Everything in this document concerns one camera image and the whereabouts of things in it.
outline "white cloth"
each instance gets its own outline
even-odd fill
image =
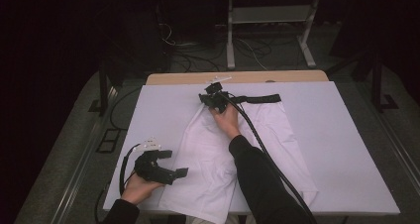
[[[317,188],[300,154],[282,103],[243,103],[243,107],[277,166],[310,204]],[[249,125],[239,116],[242,134],[259,148]],[[207,107],[200,106],[185,130],[173,165],[189,168],[188,175],[165,187],[159,206],[216,224],[225,223],[236,182],[229,143]]]

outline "white cable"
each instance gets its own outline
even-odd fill
[[[248,46],[248,48],[250,48],[250,50],[251,50],[251,52],[253,53],[253,55],[254,55],[254,58],[256,59],[256,61],[257,61],[257,63],[263,68],[263,69],[265,69],[265,70],[268,70],[264,65],[262,65],[261,63],[260,63],[260,61],[259,61],[259,59],[257,58],[257,55],[256,55],[256,53],[254,53],[254,49],[247,43],[247,42],[245,42],[244,40],[241,40],[241,39],[235,39],[235,40],[238,40],[238,41],[240,41],[240,42],[242,42],[242,43],[244,43],[245,45],[247,45]]]

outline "gray carpet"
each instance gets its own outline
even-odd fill
[[[298,49],[295,37],[300,28],[286,25],[279,28],[275,40],[270,44],[271,54],[259,58],[259,62],[268,69],[289,70],[307,69],[305,61]],[[309,37],[308,45],[318,64],[319,69],[327,69],[340,58],[328,56],[340,27],[337,25],[323,25],[314,27]],[[241,39],[247,40],[256,35],[239,34]],[[259,40],[271,42],[273,35],[262,35]],[[250,46],[255,48],[259,44],[255,40],[248,40]],[[182,52],[188,54],[191,49]],[[226,60],[224,43],[205,51],[194,52],[191,55],[212,58],[213,62],[223,67]],[[237,70],[263,70],[252,53],[243,55],[235,52]],[[185,57],[173,58],[171,72],[184,72],[188,69],[190,61]],[[420,165],[420,108],[405,92],[398,77],[385,69],[383,72],[383,92],[390,94],[398,106],[397,110],[385,110],[383,114],[377,113],[369,102],[369,79],[366,82],[353,82],[350,65],[330,77],[345,101],[358,130],[367,145],[377,168],[385,183],[390,189],[401,214],[397,216],[350,217],[349,224],[354,223],[419,223],[420,222],[420,195],[407,168],[402,164],[401,158],[396,154],[394,143],[402,144],[414,164]],[[190,70],[213,70],[213,64],[205,60],[195,60]],[[124,142],[125,132],[122,132],[114,153],[99,154],[94,150],[98,147],[107,129],[112,129],[110,123],[111,108],[116,105],[112,120],[120,128],[128,128],[131,114],[137,102],[139,89],[145,83],[143,80],[128,80],[122,87],[110,96],[110,106],[104,117],[97,113],[90,113],[88,109],[91,102],[98,99],[97,75],[93,76],[81,91],[74,108],[63,127],[59,138],[50,154],[46,165],[35,183],[16,223],[92,223],[94,222],[95,201],[99,192],[111,179],[116,161]],[[66,194],[69,189],[73,195]],[[103,219],[106,212],[100,210],[104,196],[99,201],[99,219]],[[162,223],[165,216],[152,216],[153,223]],[[341,223],[342,216],[317,217],[320,224]]]

